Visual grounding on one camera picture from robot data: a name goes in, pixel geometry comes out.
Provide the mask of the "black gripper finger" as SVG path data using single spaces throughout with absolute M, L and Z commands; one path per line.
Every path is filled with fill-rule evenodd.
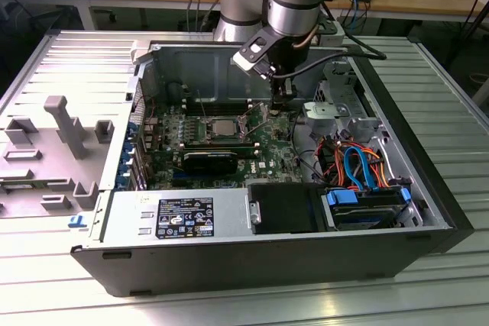
M 296 98 L 296 86 L 292 81 L 277 82 L 273 89 L 273 110 L 279 111 Z

